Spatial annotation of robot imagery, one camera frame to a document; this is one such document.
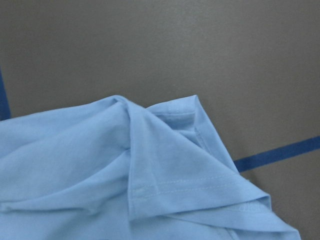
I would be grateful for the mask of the light blue t-shirt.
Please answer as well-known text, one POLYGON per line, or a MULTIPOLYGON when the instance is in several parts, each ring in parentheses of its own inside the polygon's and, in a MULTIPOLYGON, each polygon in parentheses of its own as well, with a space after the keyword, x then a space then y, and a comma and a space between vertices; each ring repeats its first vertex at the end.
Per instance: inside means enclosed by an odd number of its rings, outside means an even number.
POLYGON ((298 240, 196 95, 120 95, 0 123, 3 240, 298 240))

